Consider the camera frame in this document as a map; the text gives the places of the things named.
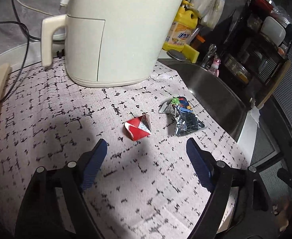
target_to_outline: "detergent bottle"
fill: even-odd
[[[182,1],[163,45],[163,49],[166,51],[174,49],[181,52],[188,37],[197,26],[198,17],[192,10],[186,11],[185,5],[191,5],[191,3],[186,0]]]

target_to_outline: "air fryer handle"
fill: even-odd
[[[66,24],[66,14],[46,18],[42,21],[41,28],[41,60],[42,66],[48,67],[52,64],[52,42],[53,34],[58,28]]]

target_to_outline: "kitchen sink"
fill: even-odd
[[[175,59],[158,61],[176,70],[209,115],[238,141],[248,111],[238,96],[220,78],[198,65]]]

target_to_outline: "countertop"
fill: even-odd
[[[76,161],[99,138],[108,142],[108,153],[84,198],[106,238],[187,238],[210,195],[187,157],[188,138],[230,166],[248,165],[236,142],[195,100],[177,72],[160,63],[147,80],[125,87],[78,86],[67,77],[64,59],[56,59],[47,71],[41,63],[28,66],[22,80],[0,114],[0,220],[11,232],[35,169]],[[206,130],[172,135],[174,120],[157,111],[177,95],[190,101]],[[133,142],[123,133],[123,124],[143,113],[150,116],[152,134]],[[59,199],[63,213],[63,196]],[[70,220],[64,222],[72,230]]]

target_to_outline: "blue gripper pad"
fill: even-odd
[[[213,167],[211,163],[206,163],[206,161],[204,160],[206,158],[204,156],[204,153],[207,152],[202,151],[193,138],[188,139],[186,151],[190,162],[195,169],[201,186],[207,188],[207,190],[212,193],[215,188],[211,181],[213,175]]]
[[[100,139],[97,147],[95,146],[93,150],[94,153],[83,170],[83,181],[80,185],[82,190],[92,187],[95,177],[107,155],[107,142]]]

